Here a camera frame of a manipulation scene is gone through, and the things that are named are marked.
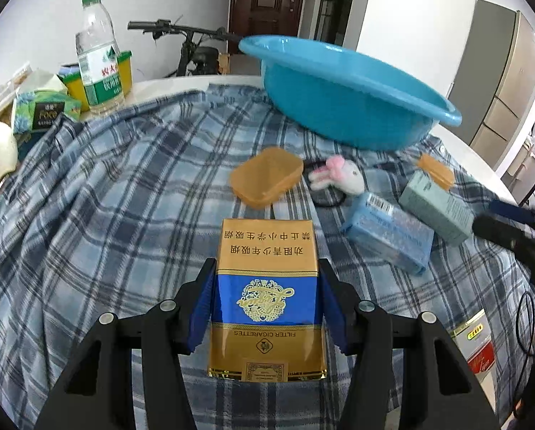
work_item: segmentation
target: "bicycle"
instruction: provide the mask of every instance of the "bicycle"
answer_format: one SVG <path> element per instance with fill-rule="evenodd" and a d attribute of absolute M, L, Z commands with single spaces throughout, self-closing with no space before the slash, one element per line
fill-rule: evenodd
<path fill-rule="evenodd" d="M 128 30 L 141 30 L 142 34 L 151 33 L 154 40 L 158 40 L 160 37 L 170 34 L 181 34 L 185 37 L 185 41 L 182 44 L 178 69 L 165 76 L 166 78 L 186 76 L 190 62 L 193 62 L 196 65 L 193 70 L 189 71 L 192 76 L 220 74 L 219 50 L 214 47 L 201 46 L 202 42 L 207 40 L 220 40 L 222 42 L 239 43 L 243 38 L 236 34 L 230 34 L 224 27 L 221 27 L 216 31 L 211 31 L 198 27 L 190 27 L 188 25 L 171 24 L 169 19 L 158 19 L 155 22 L 130 21 L 128 23 Z M 198 42 L 194 42 L 195 34 L 201 34 Z"/>

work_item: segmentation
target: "yellow plastic container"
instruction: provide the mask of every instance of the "yellow plastic container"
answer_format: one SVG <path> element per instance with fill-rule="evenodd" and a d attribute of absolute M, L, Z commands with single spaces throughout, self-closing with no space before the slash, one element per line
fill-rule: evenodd
<path fill-rule="evenodd" d="M 132 58 L 131 51 L 123 51 L 118 57 L 118 71 L 120 71 L 120 81 L 122 82 L 122 91 L 124 95 L 128 95 L 132 89 L 132 65 L 130 60 Z M 70 74 L 62 79 L 68 89 L 68 95 L 72 98 L 82 102 L 81 111 L 89 111 L 88 99 L 86 99 L 85 86 L 82 84 L 82 76 L 80 73 Z"/>
<path fill-rule="evenodd" d="M 429 173 L 431 179 L 445 191 L 448 192 L 448 190 L 454 186 L 453 171 L 449 167 L 439 162 L 436 158 L 423 153 L 420 156 L 417 166 Z"/>
<path fill-rule="evenodd" d="M 269 147 L 231 173 L 229 185 L 245 204 L 261 210 L 301 179 L 303 161 L 278 147 Z"/>

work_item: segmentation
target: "white table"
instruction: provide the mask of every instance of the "white table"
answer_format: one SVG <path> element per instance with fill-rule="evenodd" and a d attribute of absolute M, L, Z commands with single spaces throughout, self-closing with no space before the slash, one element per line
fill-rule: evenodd
<path fill-rule="evenodd" d="M 186 90 L 207 90 L 210 83 L 249 85 L 263 88 L 261 76 L 188 76 L 158 79 L 134 84 L 126 97 L 126 104 L 134 105 L 165 95 L 172 95 Z M 484 160 L 474 150 L 456 137 L 448 129 L 437 124 L 431 131 L 442 139 L 449 153 L 478 182 L 496 193 L 501 199 L 515 203 L 512 194 Z"/>

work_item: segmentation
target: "light blue tissue pack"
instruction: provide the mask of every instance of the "light blue tissue pack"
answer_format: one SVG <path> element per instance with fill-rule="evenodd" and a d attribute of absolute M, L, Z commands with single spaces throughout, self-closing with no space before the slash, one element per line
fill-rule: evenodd
<path fill-rule="evenodd" d="M 474 214 L 469 206 L 439 187 L 423 171 L 413 175 L 398 203 L 449 245 L 461 244 L 472 233 Z"/>
<path fill-rule="evenodd" d="M 341 231 L 410 274 L 420 274 L 429 264 L 434 231 L 374 193 L 358 198 Z"/>

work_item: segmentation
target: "barcode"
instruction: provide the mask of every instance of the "barcode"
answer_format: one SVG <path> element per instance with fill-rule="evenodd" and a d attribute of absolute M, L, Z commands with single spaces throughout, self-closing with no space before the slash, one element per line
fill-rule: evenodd
<path fill-rule="evenodd" d="M 371 194 L 369 196 L 369 199 L 367 200 L 367 205 L 375 207 L 377 210 L 381 210 L 389 216 L 393 214 L 393 206 L 389 204 L 389 202 L 387 202 L 385 199 L 381 199 L 376 195 Z"/>
<path fill-rule="evenodd" d="M 81 73 L 87 73 L 90 71 L 90 67 L 88 65 L 88 57 L 84 56 L 80 58 L 80 72 Z"/>

